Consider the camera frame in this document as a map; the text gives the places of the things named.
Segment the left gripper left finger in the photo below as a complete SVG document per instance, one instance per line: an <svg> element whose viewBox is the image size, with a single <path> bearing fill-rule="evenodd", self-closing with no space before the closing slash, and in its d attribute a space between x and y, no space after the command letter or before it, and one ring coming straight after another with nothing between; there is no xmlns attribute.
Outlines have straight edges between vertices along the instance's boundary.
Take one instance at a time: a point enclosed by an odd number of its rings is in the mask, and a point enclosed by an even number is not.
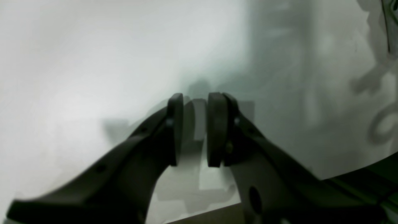
<svg viewBox="0 0 398 224"><path fill-rule="evenodd" d="M145 119L118 146L64 186L34 199L16 199L6 214L22 224L144 224L155 185L177 166L183 95Z"/></svg>

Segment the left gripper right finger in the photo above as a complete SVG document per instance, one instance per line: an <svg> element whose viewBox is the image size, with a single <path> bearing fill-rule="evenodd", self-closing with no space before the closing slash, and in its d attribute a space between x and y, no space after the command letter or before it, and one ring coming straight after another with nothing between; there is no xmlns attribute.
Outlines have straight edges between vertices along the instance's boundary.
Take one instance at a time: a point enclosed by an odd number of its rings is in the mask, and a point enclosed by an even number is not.
<svg viewBox="0 0 398 224"><path fill-rule="evenodd" d="M228 167L247 224L381 224L385 211L315 177L265 138L237 100L213 92L207 100L207 162Z"/></svg>

